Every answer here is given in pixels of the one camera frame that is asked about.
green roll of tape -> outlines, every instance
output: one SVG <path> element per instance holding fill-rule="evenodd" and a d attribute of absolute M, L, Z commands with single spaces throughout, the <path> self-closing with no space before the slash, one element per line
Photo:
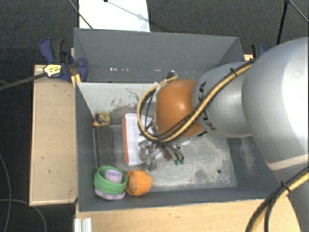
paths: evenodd
<path fill-rule="evenodd" d="M 121 183 L 114 183 L 104 178 L 104 173 L 107 170 L 116 170 L 122 173 L 122 181 Z M 102 166 L 98 169 L 95 174 L 94 184 L 97 189 L 100 191 L 111 194 L 111 195 L 118 195 L 121 194 L 124 189 L 126 188 L 127 184 L 127 176 L 124 172 L 120 169 L 110 167 L 110 166 Z"/>

gray box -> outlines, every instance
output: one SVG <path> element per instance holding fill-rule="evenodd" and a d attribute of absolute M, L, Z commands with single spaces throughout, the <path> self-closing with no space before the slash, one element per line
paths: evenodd
<path fill-rule="evenodd" d="M 93 179 L 99 166 L 138 168 L 123 162 L 121 118 L 135 112 L 153 82 L 170 70 L 197 79 L 211 68 L 243 60 L 243 52 L 236 37 L 75 29 L 74 54 L 89 65 L 87 82 L 75 90 L 80 212 L 260 199 L 277 187 L 252 138 L 203 135 L 182 147 L 184 165 L 160 162 L 150 172 L 148 194 L 116 202 L 97 197 Z M 103 111 L 112 124 L 94 131 L 93 114 Z"/>

bin floor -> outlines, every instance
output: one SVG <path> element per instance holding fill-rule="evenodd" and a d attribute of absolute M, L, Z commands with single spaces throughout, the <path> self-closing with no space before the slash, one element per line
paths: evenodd
<path fill-rule="evenodd" d="M 121 125 L 109 126 L 100 134 L 101 138 L 110 136 L 112 141 L 95 140 L 97 167 L 108 164 L 125 172 L 144 169 L 143 166 L 129 167 L 124 163 Z M 185 157 L 183 165 L 161 160 L 157 163 L 157 168 L 149 172 L 153 180 L 151 192 L 236 186 L 236 176 L 226 139 L 211 135 L 191 138 L 189 144 L 182 145 L 182 152 Z"/>

black floor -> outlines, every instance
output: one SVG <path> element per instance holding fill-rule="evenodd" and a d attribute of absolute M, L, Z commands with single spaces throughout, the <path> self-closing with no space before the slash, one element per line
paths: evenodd
<path fill-rule="evenodd" d="M 309 0 L 292 0 L 308 18 Z M 240 37 L 244 53 L 252 43 L 275 46 L 283 0 L 147 0 L 151 31 L 186 32 Z M 44 61 L 41 40 L 63 38 L 73 46 L 78 16 L 67 0 L 0 0 L 0 80 L 14 82 L 33 74 L 35 62 Z M 308 36 L 307 22 L 289 6 L 282 42 Z M 28 200 L 31 144 L 30 83 L 0 91 L 0 153 L 6 163 L 14 199 Z M 0 199 L 8 185 L 0 167 Z M 0 232 L 7 202 L 0 202 Z M 40 207 L 47 231 L 72 231 L 73 205 Z M 9 232 L 43 231 L 40 216 L 25 205 L 13 203 Z"/>

wooden board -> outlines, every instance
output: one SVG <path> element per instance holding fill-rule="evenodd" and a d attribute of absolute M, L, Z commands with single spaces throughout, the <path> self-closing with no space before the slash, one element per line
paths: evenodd
<path fill-rule="evenodd" d="M 43 65 L 35 66 L 35 74 Z M 52 78 L 34 82 L 30 205 L 72 203 L 77 198 L 74 92 Z"/>
<path fill-rule="evenodd" d="M 92 218 L 93 232 L 243 232 L 262 200 L 210 203 L 176 207 L 76 212 L 76 218 Z M 263 232 L 263 222 L 257 232 Z M 287 198 L 274 207 L 272 232 L 299 232 L 296 216 Z"/>

